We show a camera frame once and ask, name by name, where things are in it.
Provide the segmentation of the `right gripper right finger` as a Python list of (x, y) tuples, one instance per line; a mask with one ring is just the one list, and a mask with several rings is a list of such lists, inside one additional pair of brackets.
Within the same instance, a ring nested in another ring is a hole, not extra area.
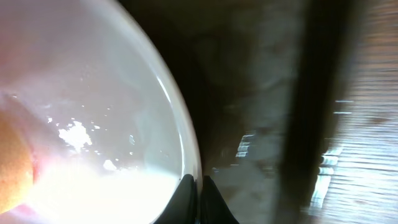
[(210, 176), (203, 177), (200, 199), (201, 224), (239, 224)]

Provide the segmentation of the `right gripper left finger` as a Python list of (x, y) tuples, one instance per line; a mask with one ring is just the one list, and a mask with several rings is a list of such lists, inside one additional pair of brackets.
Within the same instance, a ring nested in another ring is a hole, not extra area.
[(192, 175), (186, 174), (154, 224), (194, 224), (196, 215), (197, 184)]

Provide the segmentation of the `white plate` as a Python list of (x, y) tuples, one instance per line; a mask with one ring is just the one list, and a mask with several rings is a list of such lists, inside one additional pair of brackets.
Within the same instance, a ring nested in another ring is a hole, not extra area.
[(1, 111), (24, 130), (34, 185), (2, 223), (154, 223), (197, 139), (180, 90), (116, 1), (2, 1)]

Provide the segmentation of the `green yellow sponge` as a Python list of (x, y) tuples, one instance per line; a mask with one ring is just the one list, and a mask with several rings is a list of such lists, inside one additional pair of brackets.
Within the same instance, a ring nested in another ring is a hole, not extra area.
[(1, 213), (20, 205), (34, 185), (32, 149), (26, 134), (7, 113), (1, 112)]

